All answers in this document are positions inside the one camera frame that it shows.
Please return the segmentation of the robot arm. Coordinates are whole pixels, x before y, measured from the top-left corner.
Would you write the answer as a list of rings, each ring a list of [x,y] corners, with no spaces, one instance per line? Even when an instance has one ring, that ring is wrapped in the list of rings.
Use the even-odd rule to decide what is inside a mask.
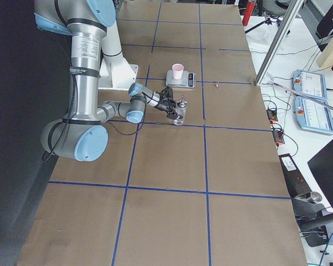
[[[43,129],[43,160],[96,160],[108,144],[104,123],[124,117],[138,124],[147,106],[179,117],[171,88],[155,92],[136,82],[138,67],[123,56],[113,1],[35,1],[34,15],[40,30],[72,38],[68,112]]]

